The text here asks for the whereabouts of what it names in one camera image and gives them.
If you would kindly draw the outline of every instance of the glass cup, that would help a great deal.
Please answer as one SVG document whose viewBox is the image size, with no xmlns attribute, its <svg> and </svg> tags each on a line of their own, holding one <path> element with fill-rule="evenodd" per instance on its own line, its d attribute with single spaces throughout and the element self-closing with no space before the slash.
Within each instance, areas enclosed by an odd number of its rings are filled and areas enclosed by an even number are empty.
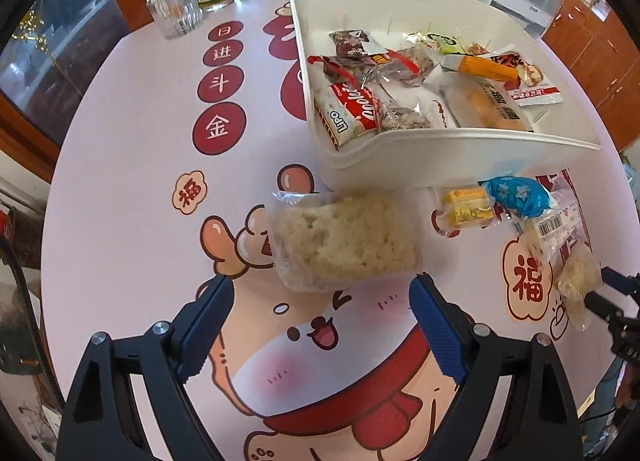
<svg viewBox="0 0 640 461">
<path fill-rule="evenodd" d="M 178 38 L 195 30 L 203 21 L 197 0 L 151 0 L 146 4 L 167 39 Z"/>
</svg>

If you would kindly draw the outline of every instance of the metal screw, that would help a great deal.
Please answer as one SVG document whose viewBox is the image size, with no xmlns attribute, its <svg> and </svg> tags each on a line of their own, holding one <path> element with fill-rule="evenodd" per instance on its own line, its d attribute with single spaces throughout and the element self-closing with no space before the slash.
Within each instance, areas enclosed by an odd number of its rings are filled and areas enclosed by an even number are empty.
<svg viewBox="0 0 640 461">
<path fill-rule="evenodd" d="M 544 333 L 538 333 L 536 335 L 536 340 L 541 346 L 546 347 L 551 345 L 551 338 L 549 338 L 549 336 L 545 335 Z"/>
<path fill-rule="evenodd" d="M 476 324 L 474 326 L 474 333 L 478 336 L 489 336 L 491 335 L 491 328 L 487 326 L 487 324 Z"/>
<path fill-rule="evenodd" d="M 91 342 L 95 345 L 101 344 L 107 339 L 107 333 L 104 331 L 98 331 L 91 336 Z"/>
<path fill-rule="evenodd" d="M 169 324 L 164 320 L 161 320 L 160 322 L 156 322 L 151 328 L 151 330 L 154 332 L 155 335 L 164 335 L 167 331 L 169 331 L 170 327 L 171 327 L 171 324 Z"/>
</svg>

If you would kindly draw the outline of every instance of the cartoon dog nose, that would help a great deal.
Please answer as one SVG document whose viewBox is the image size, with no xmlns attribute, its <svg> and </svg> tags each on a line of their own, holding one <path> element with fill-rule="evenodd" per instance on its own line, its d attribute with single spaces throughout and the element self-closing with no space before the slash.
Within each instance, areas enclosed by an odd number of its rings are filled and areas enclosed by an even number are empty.
<svg viewBox="0 0 640 461">
<path fill-rule="evenodd" d="M 321 327 L 326 326 L 326 320 L 323 316 L 317 316 L 315 319 L 311 321 L 311 327 L 313 329 L 320 329 Z"/>
</svg>

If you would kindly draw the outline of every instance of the pink tablecloth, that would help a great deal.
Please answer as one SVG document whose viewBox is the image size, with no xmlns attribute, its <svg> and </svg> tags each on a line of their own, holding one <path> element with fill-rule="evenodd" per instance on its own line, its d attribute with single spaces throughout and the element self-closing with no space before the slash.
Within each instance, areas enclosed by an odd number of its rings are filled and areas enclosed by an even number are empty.
<svg viewBox="0 0 640 461">
<path fill-rule="evenodd" d="M 454 394 L 408 307 L 410 278 L 352 293 L 297 294 L 273 269 L 262 203 L 271 190 L 322 190 L 303 121 L 299 64 L 284 0 L 235 4 L 183 38 L 153 26 L 124 38 L 96 75 L 60 154 L 44 231 L 43 310 L 68 391 L 87 340 L 171 319 L 214 271 L 236 302 L 202 373 L 187 384 L 229 461 L 412 459 Z M 540 43 L 545 51 L 548 48 Z M 640 271 L 640 229 L 615 149 L 558 164 L 575 187 L 602 264 Z M 503 335 L 551 335 L 579 405 L 608 368 L 601 322 L 568 325 L 553 276 L 543 297 L 514 299 L 527 250 L 510 224 L 426 232 L 433 276 L 449 300 Z M 630 305 L 628 301 L 616 299 Z M 500 386 L 504 397 L 506 387 Z M 141 413 L 162 450 L 148 403 Z M 492 409 L 476 457 L 501 410 Z"/>
</svg>

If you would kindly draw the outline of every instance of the red scarf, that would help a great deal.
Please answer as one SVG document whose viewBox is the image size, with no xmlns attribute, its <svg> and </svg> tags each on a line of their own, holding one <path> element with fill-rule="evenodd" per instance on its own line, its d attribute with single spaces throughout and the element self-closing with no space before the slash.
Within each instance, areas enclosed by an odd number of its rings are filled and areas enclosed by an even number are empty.
<svg viewBox="0 0 640 461">
<path fill-rule="evenodd" d="M 351 426 L 368 450 L 397 443 L 420 412 L 422 401 L 402 392 L 430 348 L 417 325 L 388 359 L 353 385 L 301 409 L 266 417 L 264 424 L 287 435 L 321 435 Z"/>
</svg>

